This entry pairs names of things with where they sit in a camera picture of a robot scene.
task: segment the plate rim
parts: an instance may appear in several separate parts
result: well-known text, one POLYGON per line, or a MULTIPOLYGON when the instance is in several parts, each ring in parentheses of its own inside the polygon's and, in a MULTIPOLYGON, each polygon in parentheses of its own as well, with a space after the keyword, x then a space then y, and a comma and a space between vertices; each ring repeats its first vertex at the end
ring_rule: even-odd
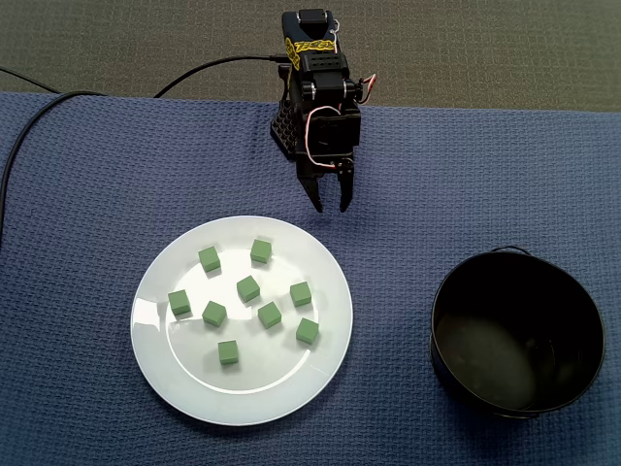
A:
POLYGON ((145 380, 147 381, 148 385, 151 387, 151 389, 162 399, 164 400, 169 406, 171 406, 172 408, 176 409, 177 411, 179 411, 180 413, 185 414, 186 416, 190 416, 194 419, 200 420, 202 422, 207 422, 209 424, 214 424, 214 425, 223 425, 223 426, 227 426, 227 427, 245 427, 245 426, 251 426, 251 425, 260 425, 260 424, 265 424, 268 422, 272 422, 274 420, 278 420, 281 419, 285 416, 289 416, 292 413, 295 413, 298 410, 301 410, 302 408, 304 408, 305 406, 307 406, 308 403, 310 403, 312 400, 314 400, 319 393, 321 393, 326 386, 328 386, 328 383, 330 383, 332 381, 332 379, 337 375, 337 373, 339 372, 339 370, 341 370, 341 366, 343 365, 343 361, 345 359, 345 357, 347 356, 347 352, 349 351, 349 344, 351 343, 351 334, 353 332, 353 300, 351 299, 351 290, 349 289, 349 282, 347 281, 347 276, 345 275, 343 268, 341 267, 341 264, 339 264, 339 261, 337 260, 337 258, 334 256, 333 253, 330 252, 330 250, 328 250, 328 248, 326 248, 324 246, 323 243, 321 243, 319 240, 317 240, 311 233, 309 233, 308 231, 306 231, 304 228, 301 228, 297 225, 294 225, 293 223, 290 223, 288 221, 284 221, 281 220, 279 218, 272 218, 270 216, 223 216, 221 218, 216 218, 214 220, 210 220, 210 221, 206 221, 205 223, 201 223, 200 225, 195 226, 194 228, 191 228, 187 231, 185 231, 184 233, 182 233, 180 236, 178 236, 175 240, 173 240, 171 243, 169 243, 166 247, 164 247, 164 249, 162 249, 153 260, 151 260, 150 264, 148 264, 147 269, 145 270, 145 272, 143 273, 143 277, 140 280, 140 283, 138 283, 138 286, 136 288, 136 292, 134 293, 134 298, 132 299, 132 312, 130 313, 129 316, 129 336, 130 336, 130 340, 132 342, 132 352, 134 353, 134 359, 136 360, 136 364, 138 365, 140 372, 142 373, 143 377, 145 378, 145 380), (204 419, 198 416, 193 415, 192 413, 189 413, 181 408, 179 408, 178 406, 175 406, 171 401, 169 401, 166 397, 164 397, 154 386, 153 384, 150 382, 150 380, 148 379, 147 375, 145 374, 145 371, 143 370, 143 367, 140 364, 140 361, 138 360, 138 356, 136 354, 136 347, 134 345, 134 331, 133 331, 133 320, 134 320, 134 308, 136 305, 136 300, 138 299, 138 291, 141 288, 143 281, 145 279, 145 277, 147 276, 147 272, 148 269, 151 268, 151 266, 155 263, 155 261, 157 261, 157 259, 159 258, 159 256, 164 253, 164 251, 169 248, 173 243, 179 241, 181 238, 183 238, 186 234, 190 233, 191 231, 194 231, 198 228, 201 228, 207 224, 210 223, 215 223, 215 222, 219 222, 219 221, 223 221, 223 220, 227 220, 227 219, 231 219, 231 218, 262 218, 262 219, 267 219, 270 221, 276 221, 278 223, 284 223, 285 225, 288 226, 292 226, 293 228, 300 230, 302 233, 311 236, 318 244, 320 244, 323 248, 325 248, 328 253, 330 254, 330 257, 332 257, 332 260, 334 261, 334 263, 336 264, 336 266, 338 267, 339 271, 341 272, 341 274, 343 275, 344 278, 344 282, 345 282, 345 287, 347 289, 347 295, 349 297, 349 311, 351 313, 351 324, 349 325, 349 332, 347 334, 347 341, 345 344, 345 351, 343 352, 343 355, 341 356, 341 360, 339 361, 339 363, 337 364, 336 369, 334 370, 333 374, 326 380, 325 384, 322 385, 315 393, 312 397, 310 397, 307 401, 305 401, 304 403, 300 404, 299 406, 297 406, 296 408, 293 408, 292 410, 287 411, 284 414, 278 415, 278 416, 274 416, 274 417, 270 417, 269 419, 265 419, 265 420, 259 420, 259 421, 255 421, 255 422, 244 422, 244 423, 232 423, 232 422, 219 422, 219 421, 214 421, 214 420, 208 420, 208 419, 204 419))

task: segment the blue tablecloth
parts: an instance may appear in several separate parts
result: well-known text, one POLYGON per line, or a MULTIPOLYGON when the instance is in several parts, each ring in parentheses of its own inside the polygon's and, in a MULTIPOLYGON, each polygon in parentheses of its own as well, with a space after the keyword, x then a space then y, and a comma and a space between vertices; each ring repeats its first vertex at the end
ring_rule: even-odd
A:
MULTIPOLYGON (((52 97, 0 94, 0 163, 52 97)), ((365 108, 354 200, 318 214, 269 135, 276 104, 78 97, 12 172, 0 249, 0 463, 621 464, 621 115, 365 108), (134 360, 153 258, 222 216, 294 223, 339 260, 354 302, 343 367, 304 409, 244 429, 176 412, 134 360), (518 245, 591 293, 604 367, 531 421, 473 413, 429 362, 430 312, 461 260, 518 245)))

